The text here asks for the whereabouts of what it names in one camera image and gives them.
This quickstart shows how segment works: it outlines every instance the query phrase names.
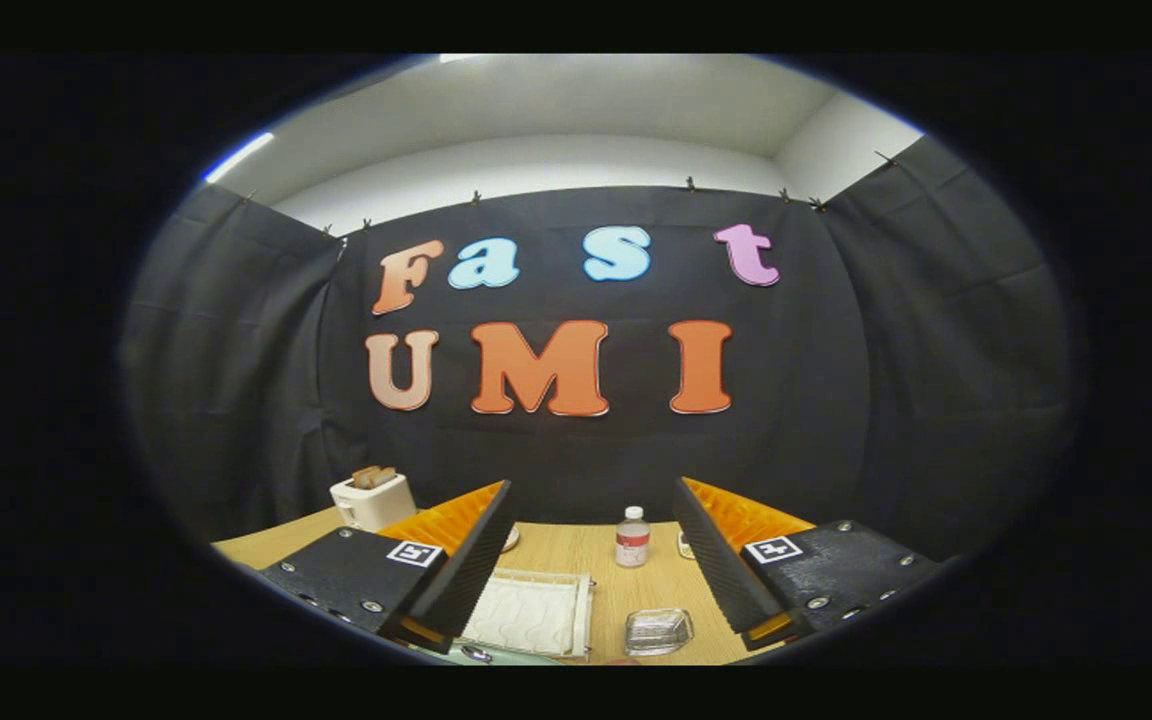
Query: bottle label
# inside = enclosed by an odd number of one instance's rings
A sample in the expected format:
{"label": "bottle label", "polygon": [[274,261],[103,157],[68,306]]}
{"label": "bottle label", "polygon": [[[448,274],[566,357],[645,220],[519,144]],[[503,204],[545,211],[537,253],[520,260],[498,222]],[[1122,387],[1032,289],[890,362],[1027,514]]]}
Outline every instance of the bottle label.
{"label": "bottle label", "polygon": [[630,566],[630,568],[644,564],[649,560],[649,538],[650,536],[626,537],[616,533],[617,563]]}

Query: plastic bottle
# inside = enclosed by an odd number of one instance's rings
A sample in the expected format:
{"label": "plastic bottle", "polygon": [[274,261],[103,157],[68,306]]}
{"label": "plastic bottle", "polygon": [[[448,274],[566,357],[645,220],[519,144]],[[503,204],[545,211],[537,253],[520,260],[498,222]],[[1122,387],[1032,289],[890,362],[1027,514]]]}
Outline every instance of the plastic bottle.
{"label": "plastic bottle", "polygon": [[649,560],[649,538],[652,525],[644,523],[643,509],[637,505],[626,507],[626,520],[616,526],[616,564],[637,568]]}

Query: fluorescent light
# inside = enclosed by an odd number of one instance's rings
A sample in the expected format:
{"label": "fluorescent light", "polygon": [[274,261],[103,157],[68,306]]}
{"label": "fluorescent light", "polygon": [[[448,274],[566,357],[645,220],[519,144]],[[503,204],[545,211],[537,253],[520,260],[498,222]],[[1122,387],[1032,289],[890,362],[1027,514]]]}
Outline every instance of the fluorescent light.
{"label": "fluorescent light", "polygon": [[211,173],[207,176],[207,182],[217,182],[220,177],[223,176],[225,173],[228,173],[229,170],[234,169],[234,165],[242,162],[244,158],[252,154],[252,152],[260,150],[262,147],[265,146],[266,142],[273,139],[274,139],[273,132],[265,132],[265,135],[257,137],[256,141],[248,142],[242,150],[240,150],[238,152],[234,152],[234,154],[230,156],[228,160],[221,162],[220,167],[215,168],[214,170],[211,170]]}

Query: black cloth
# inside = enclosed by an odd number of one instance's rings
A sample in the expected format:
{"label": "black cloth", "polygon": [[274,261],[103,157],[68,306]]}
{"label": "black cloth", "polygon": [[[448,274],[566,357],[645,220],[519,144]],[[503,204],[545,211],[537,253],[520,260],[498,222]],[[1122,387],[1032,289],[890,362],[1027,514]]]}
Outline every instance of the black cloth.
{"label": "black cloth", "polygon": [[[805,520],[852,518],[943,559],[986,539],[1043,487],[1069,439],[1070,339],[1041,249],[963,161],[924,138],[829,200],[677,188],[582,188],[485,199],[348,233],[347,245],[207,187],[147,257],[129,314],[129,397],[147,456],[188,525],[221,539],[329,506],[363,465],[394,465],[430,506],[513,480],[521,517],[670,520],[679,475]],[[771,238],[768,287],[742,282],[714,232]],[[652,264],[596,282],[582,238],[647,232]],[[462,247],[517,243],[520,275],[457,290]],[[385,256],[444,242],[410,306],[373,316]],[[540,354],[564,320],[608,325],[598,418],[541,406],[483,415],[480,323]],[[732,327],[730,409],[680,415],[682,320]],[[433,391],[391,410],[366,338],[434,329]]]}

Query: wooden table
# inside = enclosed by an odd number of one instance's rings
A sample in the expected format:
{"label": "wooden table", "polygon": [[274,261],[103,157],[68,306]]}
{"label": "wooden table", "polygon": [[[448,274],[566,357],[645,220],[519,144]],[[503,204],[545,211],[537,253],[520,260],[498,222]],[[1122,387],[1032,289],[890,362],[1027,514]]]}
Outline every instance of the wooden table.
{"label": "wooden table", "polygon": [[[339,510],[328,507],[259,533],[215,543],[214,547],[229,560],[260,570],[340,526]],[[497,568],[589,573],[598,583],[590,628],[591,665],[623,659],[627,616],[630,612],[660,607],[681,607],[689,612],[695,637],[668,655],[636,657],[641,664],[723,665],[755,655],[745,651],[740,636],[727,626],[696,561],[679,555],[677,523],[652,524],[647,562],[641,568],[616,564],[616,525],[518,523],[517,528],[517,546],[500,555]]]}

